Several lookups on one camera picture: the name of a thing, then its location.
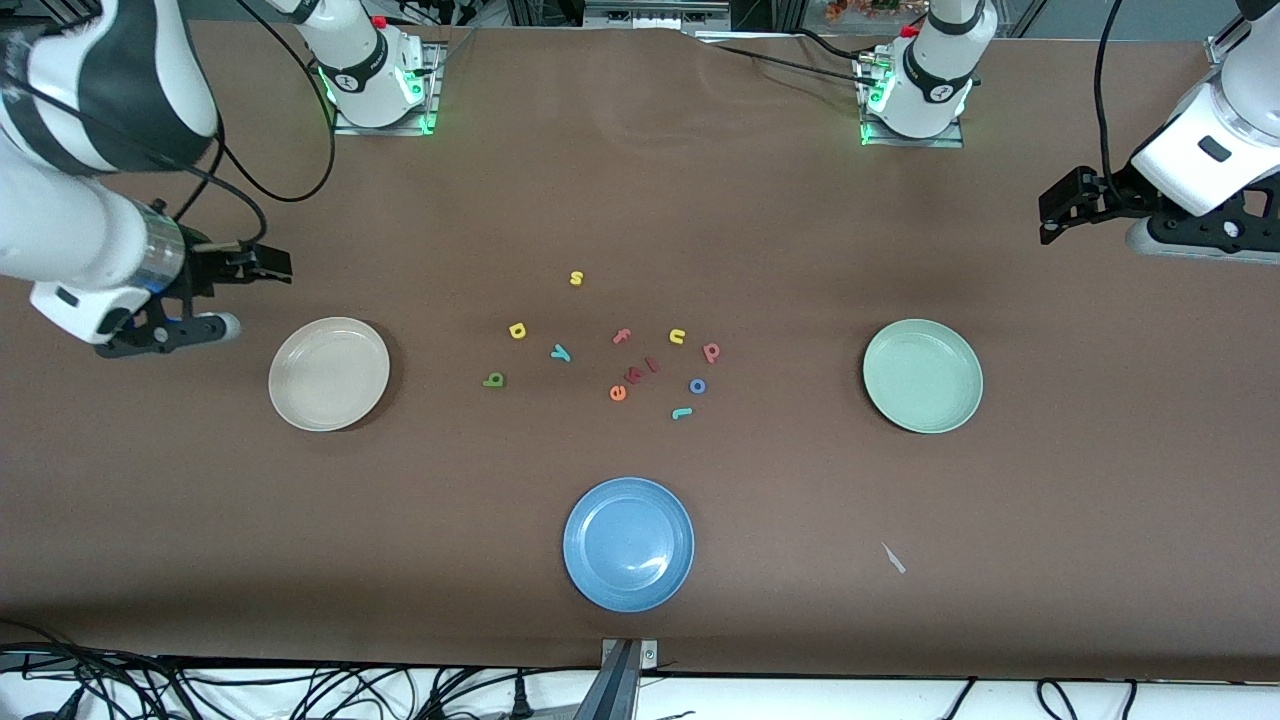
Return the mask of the metal table edge bracket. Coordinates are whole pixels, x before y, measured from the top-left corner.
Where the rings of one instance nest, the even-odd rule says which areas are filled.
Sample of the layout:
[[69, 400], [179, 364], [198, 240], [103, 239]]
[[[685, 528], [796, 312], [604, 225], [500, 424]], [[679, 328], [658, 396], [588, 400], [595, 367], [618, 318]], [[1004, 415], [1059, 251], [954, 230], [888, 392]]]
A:
[[635, 720], [643, 673], [657, 664], [657, 639], [605, 638], [600, 670], [573, 720]]

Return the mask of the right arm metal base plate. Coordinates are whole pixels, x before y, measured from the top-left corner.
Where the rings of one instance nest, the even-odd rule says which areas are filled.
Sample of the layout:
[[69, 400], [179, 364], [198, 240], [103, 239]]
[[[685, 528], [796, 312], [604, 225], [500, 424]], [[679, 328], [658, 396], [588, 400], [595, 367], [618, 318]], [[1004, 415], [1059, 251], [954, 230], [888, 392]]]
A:
[[404, 41], [361, 90], [352, 76], [325, 78], [338, 135], [429, 136], [436, 128], [448, 49]]

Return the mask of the orange decorative flowers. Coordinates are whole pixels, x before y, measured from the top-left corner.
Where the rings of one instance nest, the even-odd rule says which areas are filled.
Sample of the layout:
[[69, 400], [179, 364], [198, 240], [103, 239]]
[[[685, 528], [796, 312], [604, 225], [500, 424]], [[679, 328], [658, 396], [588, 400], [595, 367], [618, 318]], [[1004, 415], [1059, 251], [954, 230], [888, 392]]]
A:
[[824, 18], [840, 22], [897, 22], [906, 24], [928, 10], [931, 0], [826, 0]]

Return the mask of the green round plate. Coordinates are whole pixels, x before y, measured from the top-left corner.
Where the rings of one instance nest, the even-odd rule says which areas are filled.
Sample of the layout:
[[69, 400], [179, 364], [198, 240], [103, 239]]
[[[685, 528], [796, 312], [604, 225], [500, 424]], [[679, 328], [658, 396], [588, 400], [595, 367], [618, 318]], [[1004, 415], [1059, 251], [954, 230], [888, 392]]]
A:
[[863, 354], [861, 380], [884, 419], [927, 436], [966, 424], [984, 393], [983, 368], [970, 343], [927, 319], [881, 328]]

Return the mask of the brown table cover sheet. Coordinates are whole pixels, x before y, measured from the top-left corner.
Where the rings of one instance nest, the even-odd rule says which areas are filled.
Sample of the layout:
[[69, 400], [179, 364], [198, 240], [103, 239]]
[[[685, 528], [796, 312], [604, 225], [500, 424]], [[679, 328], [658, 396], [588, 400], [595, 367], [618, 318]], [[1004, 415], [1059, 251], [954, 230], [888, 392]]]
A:
[[[861, 146], [836, 81], [668, 29], [475, 35], [435, 135], [343, 137], [321, 193], [265, 202], [294, 282], [202, 304], [238, 340], [105, 360], [0, 279], [0, 618], [246, 659], [588, 666], [648, 637], [678, 673], [1280, 678], [1280, 266], [1144, 258], [1125, 222], [1039, 245], [1039, 193], [1096, 160], [1093, 56], [992, 45], [945, 151]], [[390, 380], [301, 430], [269, 369], [328, 316]], [[979, 357], [963, 427], [868, 398], [902, 319]], [[695, 530], [646, 612], [564, 569], [617, 477]]]

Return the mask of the beige round plate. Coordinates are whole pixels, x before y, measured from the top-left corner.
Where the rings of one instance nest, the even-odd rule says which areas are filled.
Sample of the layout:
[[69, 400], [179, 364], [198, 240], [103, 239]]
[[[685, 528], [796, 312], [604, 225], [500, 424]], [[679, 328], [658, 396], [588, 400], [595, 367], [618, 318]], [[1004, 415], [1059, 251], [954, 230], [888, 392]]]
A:
[[308, 432], [343, 430], [380, 402], [390, 352], [375, 328], [348, 316], [310, 322], [275, 352], [268, 393], [276, 414]]

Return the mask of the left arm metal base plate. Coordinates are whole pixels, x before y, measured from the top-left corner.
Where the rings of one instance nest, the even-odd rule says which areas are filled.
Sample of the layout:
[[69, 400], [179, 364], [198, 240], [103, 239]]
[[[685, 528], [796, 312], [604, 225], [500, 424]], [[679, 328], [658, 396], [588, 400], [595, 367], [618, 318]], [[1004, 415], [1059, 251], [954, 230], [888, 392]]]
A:
[[913, 138], [892, 129], [883, 118], [873, 113], [873, 106], [881, 102], [890, 90], [893, 72], [890, 69], [890, 55], [881, 53], [888, 45], [864, 50], [851, 61], [854, 74], [859, 79], [870, 79], [870, 85], [858, 88], [858, 108], [860, 113], [860, 135], [863, 145], [884, 145], [895, 147], [961, 149], [963, 127], [959, 114], [955, 114], [947, 127], [928, 138]]

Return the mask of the blue round plate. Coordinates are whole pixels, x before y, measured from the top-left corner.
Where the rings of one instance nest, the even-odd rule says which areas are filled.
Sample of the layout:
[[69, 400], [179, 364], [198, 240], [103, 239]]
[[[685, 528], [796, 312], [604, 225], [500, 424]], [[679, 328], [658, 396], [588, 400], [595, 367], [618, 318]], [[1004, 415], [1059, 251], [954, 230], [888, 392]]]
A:
[[672, 600], [696, 553], [692, 519], [664, 486], [641, 477], [604, 480], [567, 516], [564, 569], [577, 592], [612, 612], [646, 612]]

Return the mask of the aluminium frame structure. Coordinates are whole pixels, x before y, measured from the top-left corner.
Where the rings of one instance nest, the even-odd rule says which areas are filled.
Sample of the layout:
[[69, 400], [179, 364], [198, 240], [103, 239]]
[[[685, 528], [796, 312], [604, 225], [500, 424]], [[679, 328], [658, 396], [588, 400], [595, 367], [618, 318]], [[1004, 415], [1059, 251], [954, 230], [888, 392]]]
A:
[[781, 32], [817, 0], [502, 0], [516, 27]]

